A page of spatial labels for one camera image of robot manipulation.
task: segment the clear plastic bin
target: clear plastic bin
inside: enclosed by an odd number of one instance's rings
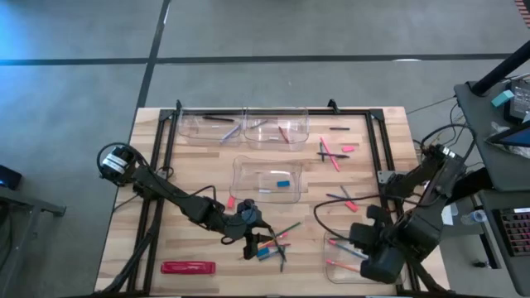
[[[178,133],[190,145],[237,146],[241,142],[242,126],[243,109],[237,115],[208,115],[198,110],[183,108],[179,117]]]
[[[230,195],[235,199],[290,204],[300,199],[301,168],[299,161],[267,161],[238,156],[234,160],[234,180]],[[289,186],[278,186],[278,182]]]
[[[342,235],[344,237],[349,236],[349,231],[334,230],[334,232],[337,232],[339,235]],[[336,284],[346,284],[346,283],[377,284],[377,283],[380,283],[378,281],[372,281],[371,279],[364,278],[360,275],[360,273],[353,272],[348,269],[338,267],[336,265],[328,264],[326,260],[331,260],[333,262],[338,262],[338,263],[341,263],[349,267],[353,267],[353,268],[360,270],[361,262],[363,261],[363,258],[357,257],[353,253],[348,252],[343,248],[339,248],[331,244],[329,240],[335,240],[337,244],[344,246],[348,248],[349,250],[362,254],[360,249],[355,248],[353,244],[349,244],[348,241],[338,238],[329,232],[326,232],[324,234],[323,252],[324,252],[324,264],[325,264],[324,274],[328,278],[328,280]],[[394,284],[395,285],[402,284],[402,277],[403,277],[403,274],[401,274],[400,277],[397,278]]]
[[[243,134],[254,149],[300,151],[309,137],[309,113],[307,108],[283,108],[274,115],[247,109]]]

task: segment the gray floor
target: gray floor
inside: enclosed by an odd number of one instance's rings
[[[148,57],[161,0],[0,2],[0,60]],[[160,57],[506,53],[530,35],[510,0],[174,0]],[[158,65],[148,107],[400,105],[445,99],[498,60]],[[0,67],[0,164],[22,192],[68,206],[44,216],[12,296],[94,288],[116,189],[95,154],[127,141],[145,65]],[[525,65],[517,73],[530,71]],[[421,138],[449,122],[454,100],[409,116]],[[442,140],[451,136],[448,132]],[[454,147],[470,141],[464,134]],[[479,161],[476,152],[468,164]],[[451,288],[518,295],[505,270],[478,270],[478,237],[441,244]]]

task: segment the keyboard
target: keyboard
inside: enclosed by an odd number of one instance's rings
[[[530,208],[497,209],[494,216],[510,255],[530,256]]]

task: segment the blue eraser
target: blue eraser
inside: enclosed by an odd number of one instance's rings
[[[261,256],[264,256],[264,255],[268,255],[269,253],[269,249],[268,248],[262,248],[260,250],[258,250],[258,254],[256,255],[256,257],[261,257]]]
[[[286,181],[278,181],[278,187],[287,187],[289,186],[289,180],[286,180]]]
[[[515,95],[513,95],[512,91],[506,90],[501,94],[497,95],[497,97],[491,101],[491,104],[493,104],[494,107],[498,108],[499,106],[506,103],[510,99],[513,99],[514,97]]]

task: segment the wooden table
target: wooden table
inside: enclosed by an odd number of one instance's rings
[[[417,165],[405,109],[401,107],[382,108],[384,111],[389,141],[397,171],[408,171]],[[141,108],[132,131],[131,145],[136,147],[149,161],[159,108]],[[303,225],[292,230],[285,242],[292,244],[287,250],[285,270],[279,272],[279,258],[259,262],[239,260],[244,240],[232,245],[220,244],[221,234],[205,231],[190,223],[175,205],[166,202],[158,242],[157,261],[152,282],[152,295],[192,296],[301,296],[301,295],[391,295],[393,285],[334,284],[323,274],[323,235],[325,230],[313,217],[313,207],[329,198],[326,193],[341,195],[344,185],[352,197],[377,194],[366,122],[360,116],[310,116],[310,136],[302,151],[279,152],[253,150],[242,142],[238,147],[193,147],[187,146],[182,136],[176,136],[171,166],[175,174],[170,182],[186,192],[192,192],[206,185],[215,185],[219,202],[226,204],[232,183],[233,161],[236,156],[247,156],[268,160],[300,160],[303,163],[301,185],[303,193],[296,204],[258,204],[263,219],[276,231],[297,221]],[[350,131],[331,131],[329,127],[350,127]],[[386,169],[383,146],[376,126],[378,148],[383,169]],[[355,146],[351,158],[339,160],[340,172],[330,161],[324,163],[316,155],[319,151],[319,137],[328,142],[330,149],[339,152],[343,145]],[[167,136],[162,138],[162,152]],[[118,192],[116,204],[133,196],[130,187]],[[321,219],[330,227],[349,230],[353,222],[369,223],[366,207],[379,204],[379,199],[360,201],[360,209],[353,213],[343,204],[325,206],[319,210]],[[141,199],[124,205],[113,215],[107,242],[99,268],[96,290],[105,288],[123,267],[133,252],[137,233],[137,222],[142,205]],[[139,278],[143,277],[141,262]],[[217,263],[214,276],[162,275],[161,262],[169,260],[203,260]],[[449,288],[446,270],[437,248],[423,265],[436,281]]]

